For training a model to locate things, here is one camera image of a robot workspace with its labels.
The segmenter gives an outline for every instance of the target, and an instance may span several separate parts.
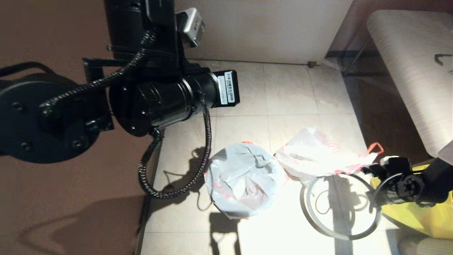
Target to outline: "braided cable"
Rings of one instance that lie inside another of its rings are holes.
[[[203,160],[200,164],[200,168],[198,172],[195,174],[193,179],[186,184],[185,187],[169,193],[164,193],[161,191],[155,190],[151,184],[149,184],[148,179],[146,178],[146,165],[148,164],[149,159],[151,158],[154,149],[162,142],[162,134],[159,131],[154,132],[153,134],[153,142],[148,146],[141,161],[138,164],[138,177],[140,185],[147,194],[155,197],[155,198],[163,198],[163,199],[170,199],[176,198],[178,196],[182,196],[189,191],[191,187],[197,182],[197,180],[204,174],[204,169],[206,167],[207,161],[209,159],[209,155],[211,154],[211,119],[209,116],[209,110],[206,106],[206,102],[204,100],[204,95],[201,96],[201,105],[203,107],[203,117],[204,117],[204,127],[205,127],[205,148],[204,148],[204,155]]]
[[[146,62],[149,60],[150,54],[146,50],[147,47],[153,45],[157,40],[157,35],[155,30],[147,31],[142,40],[140,41],[140,45],[142,45],[141,52],[138,52],[134,55],[133,59],[124,67],[117,70],[116,72],[107,75],[102,79],[95,80],[93,82],[77,86],[74,89],[71,89],[59,96],[51,98],[46,102],[42,103],[39,107],[42,109],[43,114],[48,117],[53,113],[53,110],[57,105],[59,105],[64,100],[73,98],[83,92],[92,91],[92,90],[99,90],[110,86],[114,81],[119,80],[120,78],[124,77],[124,75],[136,70],[139,67],[145,66]]]

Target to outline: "yellow plastic bag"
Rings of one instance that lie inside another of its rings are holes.
[[[428,165],[414,167],[413,171],[424,170]],[[376,188],[380,180],[375,177],[371,186]],[[382,212],[390,218],[434,238],[453,239],[453,195],[433,207],[421,208],[415,202],[382,206]]]

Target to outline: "barcode sticker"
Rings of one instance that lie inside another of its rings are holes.
[[[234,103],[234,89],[233,89],[233,72],[225,72],[226,93],[228,94],[228,102]]]
[[[227,86],[225,85],[225,76],[218,76],[217,79],[219,80],[219,91],[220,91],[220,103],[221,104],[228,104],[227,99]]]

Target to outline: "plastic bag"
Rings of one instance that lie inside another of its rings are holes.
[[[381,151],[371,152],[374,146],[379,146]],[[318,176],[355,173],[362,166],[372,164],[377,155],[383,152],[378,143],[372,144],[368,153],[363,155],[340,151],[336,144],[315,126],[302,129],[274,156],[290,175],[301,181],[308,181]]]
[[[211,161],[206,187],[214,204],[230,219],[248,218],[267,209],[288,180],[277,160],[254,144],[226,147]]]

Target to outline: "metal chair leg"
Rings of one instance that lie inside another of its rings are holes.
[[[357,59],[359,59],[360,55],[362,55],[363,53],[363,50],[365,50],[365,47],[368,45],[368,43],[370,42],[371,40],[371,35],[368,36],[368,38],[366,39],[365,43],[362,45],[362,47],[360,48],[359,52],[357,53],[357,55],[355,56],[354,60],[349,64],[349,66],[346,68],[346,71],[344,71],[342,74],[343,74],[343,77],[347,76],[349,71],[351,70],[352,66],[357,62]]]

